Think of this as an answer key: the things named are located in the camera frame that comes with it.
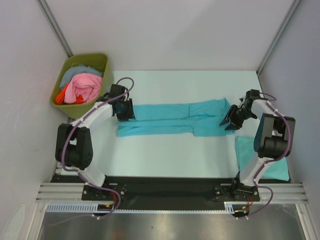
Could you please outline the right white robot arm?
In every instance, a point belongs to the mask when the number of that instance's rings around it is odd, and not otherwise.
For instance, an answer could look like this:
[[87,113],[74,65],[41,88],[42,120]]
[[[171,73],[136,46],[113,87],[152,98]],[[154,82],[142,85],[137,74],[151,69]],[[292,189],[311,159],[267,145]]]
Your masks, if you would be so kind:
[[256,156],[240,170],[227,192],[236,201],[244,201],[258,193],[258,182],[274,163],[287,157],[292,149],[296,120],[282,115],[259,90],[251,89],[240,99],[240,105],[231,105],[219,124],[226,131],[237,131],[245,120],[258,119],[253,141]]

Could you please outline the cyan blue t shirt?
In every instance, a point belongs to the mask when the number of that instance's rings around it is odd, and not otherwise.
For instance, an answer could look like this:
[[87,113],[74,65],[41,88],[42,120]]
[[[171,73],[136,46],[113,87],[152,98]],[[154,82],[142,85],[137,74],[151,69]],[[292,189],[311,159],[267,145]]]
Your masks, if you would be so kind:
[[119,121],[117,136],[175,135],[191,133],[195,137],[222,137],[234,130],[220,126],[230,108],[225,99],[196,103],[145,104],[133,107],[135,119]]

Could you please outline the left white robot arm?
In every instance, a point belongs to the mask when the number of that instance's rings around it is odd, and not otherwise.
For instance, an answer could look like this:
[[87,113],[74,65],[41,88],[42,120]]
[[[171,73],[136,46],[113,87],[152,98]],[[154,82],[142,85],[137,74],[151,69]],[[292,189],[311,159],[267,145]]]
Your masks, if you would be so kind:
[[110,91],[99,97],[93,107],[72,123],[62,123],[57,130],[55,159],[66,172],[75,172],[88,184],[100,200],[110,196],[111,188],[104,184],[106,176],[94,160],[92,134],[107,119],[118,121],[135,118],[129,88],[112,84]]

